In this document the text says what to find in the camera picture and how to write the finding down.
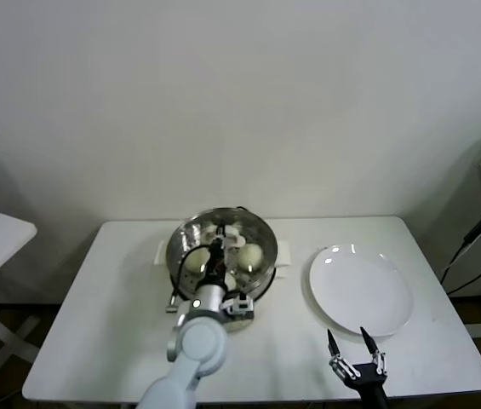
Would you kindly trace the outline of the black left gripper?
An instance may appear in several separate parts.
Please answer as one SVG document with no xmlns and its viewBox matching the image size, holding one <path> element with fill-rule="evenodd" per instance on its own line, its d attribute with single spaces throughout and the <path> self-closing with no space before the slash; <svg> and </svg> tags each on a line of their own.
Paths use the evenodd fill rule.
<svg viewBox="0 0 481 409">
<path fill-rule="evenodd" d="M 223 241 L 226 238 L 226 225 L 219 224 L 215 230 L 215 240 L 209 245 L 209 260 L 205 264 L 204 277 L 200 285 L 225 285 L 226 264 L 225 256 L 233 254 L 232 242 Z"/>
</svg>

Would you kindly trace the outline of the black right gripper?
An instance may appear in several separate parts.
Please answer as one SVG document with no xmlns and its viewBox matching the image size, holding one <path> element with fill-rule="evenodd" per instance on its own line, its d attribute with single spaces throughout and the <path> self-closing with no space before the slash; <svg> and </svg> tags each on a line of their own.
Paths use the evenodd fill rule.
<svg viewBox="0 0 481 409">
<path fill-rule="evenodd" d="M 388 409 L 388 399 L 383 388 L 387 380 L 386 355 L 379 350 L 375 339 L 363 327 L 360 330 L 372 363 L 350 364 L 342 357 L 338 344 L 328 329 L 329 365 L 349 389 L 358 393 L 363 409 Z"/>
</svg>

